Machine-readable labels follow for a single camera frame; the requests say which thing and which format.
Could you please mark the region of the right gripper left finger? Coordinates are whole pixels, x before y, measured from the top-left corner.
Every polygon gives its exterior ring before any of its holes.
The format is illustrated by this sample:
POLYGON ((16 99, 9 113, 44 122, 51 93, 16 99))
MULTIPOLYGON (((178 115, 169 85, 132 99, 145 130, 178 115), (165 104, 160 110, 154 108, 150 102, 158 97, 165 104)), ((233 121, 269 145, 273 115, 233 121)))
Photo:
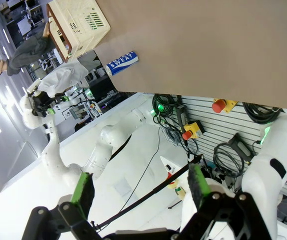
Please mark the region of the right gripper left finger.
POLYGON ((77 240, 100 240, 100 235, 88 222, 94 196, 93 175, 83 172, 71 200, 51 210, 44 206, 32 209, 22 239, 58 240, 62 233, 70 232, 77 240))

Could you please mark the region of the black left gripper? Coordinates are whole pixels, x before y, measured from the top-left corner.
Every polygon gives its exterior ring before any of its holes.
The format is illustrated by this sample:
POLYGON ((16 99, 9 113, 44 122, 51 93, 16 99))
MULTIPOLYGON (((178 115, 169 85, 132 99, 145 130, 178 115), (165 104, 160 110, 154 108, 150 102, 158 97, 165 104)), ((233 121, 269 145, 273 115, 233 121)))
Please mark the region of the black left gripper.
POLYGON ((56 113, 53 108, 49 108, 48 102, 67 102, 70 99, 64 93, 58 93, 54 97, 49 97, 46 92, 42 91, 39 95, 33 96, 32 100, 32 114, 37 117, 45 118, 56 113))

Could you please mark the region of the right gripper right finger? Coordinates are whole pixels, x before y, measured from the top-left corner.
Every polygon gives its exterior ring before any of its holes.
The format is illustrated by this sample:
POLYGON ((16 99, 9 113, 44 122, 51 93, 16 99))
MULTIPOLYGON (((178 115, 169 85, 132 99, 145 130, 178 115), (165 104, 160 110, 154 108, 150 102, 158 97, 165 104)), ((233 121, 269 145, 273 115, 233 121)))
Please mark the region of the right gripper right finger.
POLYGON ((217 222, 226 223, 235 240, 271 239, 251 194, 230 197, 212 191, 195 163, 189 164, 187 181, 197 212, 178 234, 178 240, 205 240, 217 222))

